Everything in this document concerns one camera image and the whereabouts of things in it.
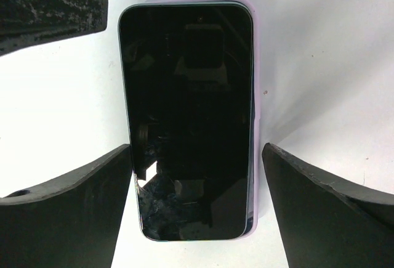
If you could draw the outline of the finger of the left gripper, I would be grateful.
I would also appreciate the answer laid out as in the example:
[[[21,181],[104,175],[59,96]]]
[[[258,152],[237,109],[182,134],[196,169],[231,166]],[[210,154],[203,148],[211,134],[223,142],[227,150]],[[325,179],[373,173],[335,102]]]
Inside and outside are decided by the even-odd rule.
[[[106,29],[108,0],[1,0],[1,55]]]

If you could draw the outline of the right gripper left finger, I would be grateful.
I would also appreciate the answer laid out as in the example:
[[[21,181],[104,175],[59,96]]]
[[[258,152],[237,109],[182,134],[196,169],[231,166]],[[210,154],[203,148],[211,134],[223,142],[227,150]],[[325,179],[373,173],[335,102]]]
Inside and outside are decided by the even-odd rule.
[[[111,267],[132,175],[124,144],[1,199],[1,267]]]

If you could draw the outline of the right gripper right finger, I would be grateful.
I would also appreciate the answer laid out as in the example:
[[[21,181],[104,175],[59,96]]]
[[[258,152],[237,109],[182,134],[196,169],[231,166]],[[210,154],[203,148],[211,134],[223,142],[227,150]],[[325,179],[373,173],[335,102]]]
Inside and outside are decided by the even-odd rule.
[[[393,267],[393,195],[267,143],[262,161],[289,267]]]

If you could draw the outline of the black phone teal edge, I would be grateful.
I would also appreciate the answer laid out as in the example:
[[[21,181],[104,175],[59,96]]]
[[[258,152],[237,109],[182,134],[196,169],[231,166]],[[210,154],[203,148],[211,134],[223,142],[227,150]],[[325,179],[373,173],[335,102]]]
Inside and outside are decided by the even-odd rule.
[[[144,236],[245,236],[254,223],[251,11],[231,0],[137,4],[118,33]]]

